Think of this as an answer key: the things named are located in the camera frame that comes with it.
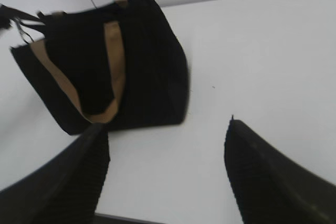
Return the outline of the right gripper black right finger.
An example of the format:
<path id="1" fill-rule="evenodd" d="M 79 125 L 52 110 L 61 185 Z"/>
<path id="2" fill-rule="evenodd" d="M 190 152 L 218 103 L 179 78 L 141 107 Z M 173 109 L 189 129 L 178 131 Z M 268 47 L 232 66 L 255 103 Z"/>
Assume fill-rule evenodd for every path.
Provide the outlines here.
<path id="1" fill-rule="evenodd" d="M 243 223 L 335 223 L 335 185 L 231 119 L 224 164 Z"/>

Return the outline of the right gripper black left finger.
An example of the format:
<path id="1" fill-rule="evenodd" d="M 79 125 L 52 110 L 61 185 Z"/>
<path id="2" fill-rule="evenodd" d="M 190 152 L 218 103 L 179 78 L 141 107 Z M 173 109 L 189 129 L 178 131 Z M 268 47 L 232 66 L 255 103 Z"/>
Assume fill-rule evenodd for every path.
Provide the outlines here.
<path id="1" fill-rule="evenodd" d="M 44 166 L 1 191 L 1 223 L 92 223 L 110 162 L 93 124 Z"/>

